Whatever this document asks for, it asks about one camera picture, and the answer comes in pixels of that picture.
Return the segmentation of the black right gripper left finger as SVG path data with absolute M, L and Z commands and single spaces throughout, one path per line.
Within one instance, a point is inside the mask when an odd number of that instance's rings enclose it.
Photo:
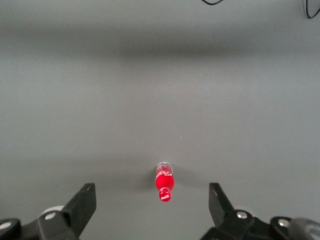
M 2 240 L 78 240 L 97 208 L 96 186 L 86 183 L 65 205 L 50 207 L 32 222 L 0 220 Z

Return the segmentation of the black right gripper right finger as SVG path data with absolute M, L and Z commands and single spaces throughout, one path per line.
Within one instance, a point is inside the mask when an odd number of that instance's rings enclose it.
M 203 240 L 318 240 L 320 224 L 298 217 L 275 216 L 269 223 L 235 209 L 219 183 L 210 183 L 208 207 L 214 226 Z

